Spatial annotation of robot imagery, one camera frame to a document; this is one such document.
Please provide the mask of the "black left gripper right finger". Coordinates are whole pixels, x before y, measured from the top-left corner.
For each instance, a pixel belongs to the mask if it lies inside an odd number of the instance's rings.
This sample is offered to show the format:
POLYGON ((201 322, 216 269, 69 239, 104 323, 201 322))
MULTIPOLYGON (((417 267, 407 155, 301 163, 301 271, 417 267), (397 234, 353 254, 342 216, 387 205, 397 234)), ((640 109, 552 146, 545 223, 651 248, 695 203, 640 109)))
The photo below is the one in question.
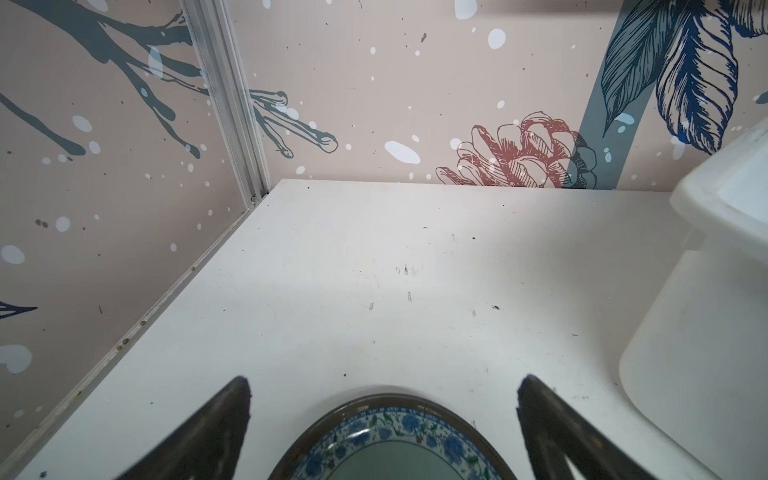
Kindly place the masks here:
POLYGON ((517 415, 537 479, 653 480, 590 422, 534 375, 518 389, 517 415))

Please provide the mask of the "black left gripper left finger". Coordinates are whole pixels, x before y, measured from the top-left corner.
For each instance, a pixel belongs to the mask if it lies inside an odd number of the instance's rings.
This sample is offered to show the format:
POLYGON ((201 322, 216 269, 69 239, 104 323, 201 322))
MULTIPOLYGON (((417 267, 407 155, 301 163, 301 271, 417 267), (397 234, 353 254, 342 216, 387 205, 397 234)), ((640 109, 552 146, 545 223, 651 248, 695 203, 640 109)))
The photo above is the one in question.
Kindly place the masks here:
POLYGON ((182 425, 119 477, 223 479, 234 477, 250 420, 251 390, 237 376, 182 425))

